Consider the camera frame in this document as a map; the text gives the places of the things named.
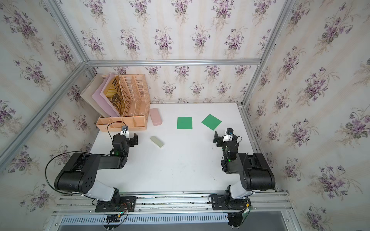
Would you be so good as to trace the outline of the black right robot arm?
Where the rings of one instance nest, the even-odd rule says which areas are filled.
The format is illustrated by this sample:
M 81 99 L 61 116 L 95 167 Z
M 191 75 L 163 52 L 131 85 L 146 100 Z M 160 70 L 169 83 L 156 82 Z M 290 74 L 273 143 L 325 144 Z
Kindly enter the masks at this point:
M 228 201 L 241 200 L 254 191 L 272 190 L 276 180 L 272 170 L 261 153 L 240 153 L 241 136 L 227 128 L 224 135 L 214 132 L 213 143 L 222 149 L 221 169 L 226 174 L 239 175 L 239 181 L 226 188 L 225 197 Z

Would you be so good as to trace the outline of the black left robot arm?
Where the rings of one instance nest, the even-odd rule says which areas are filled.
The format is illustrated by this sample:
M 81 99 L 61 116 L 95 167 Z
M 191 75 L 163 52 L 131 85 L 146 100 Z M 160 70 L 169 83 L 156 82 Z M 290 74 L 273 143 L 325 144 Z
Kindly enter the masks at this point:
M 128 161 L 129 150 L 138 145 L 138 135 L 132 138 L 121 132 L 113 136 L 108 155 L 75 152 L 57 175 L 52 189 L 61 194 L 81 194 L 99 202 L 120 204 L 119 190 L 96 179 L 98 170 L 122 169 Z

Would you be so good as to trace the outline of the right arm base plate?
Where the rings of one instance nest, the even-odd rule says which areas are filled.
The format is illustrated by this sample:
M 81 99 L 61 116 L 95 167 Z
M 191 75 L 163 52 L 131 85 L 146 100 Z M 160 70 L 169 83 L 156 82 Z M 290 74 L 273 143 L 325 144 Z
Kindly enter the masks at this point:
M 212 193 L 208 196 L 208 201 L 212 210 L 243 210 L 251 205 L 248 197 L 242 199 L 233 199 L 229 194 Z

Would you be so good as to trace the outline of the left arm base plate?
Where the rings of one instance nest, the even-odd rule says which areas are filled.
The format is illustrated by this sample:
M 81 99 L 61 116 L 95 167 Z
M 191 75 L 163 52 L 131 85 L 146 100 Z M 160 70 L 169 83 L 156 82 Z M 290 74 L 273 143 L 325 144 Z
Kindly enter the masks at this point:
M 133 212 L 135 209 L 137 197 L 136 196 L 121 196 L 119 202 L 101 202 L 98 201 L 95 212 L 96 213 L 107 213 L 107 212 L 124 212 L 128 210 Z

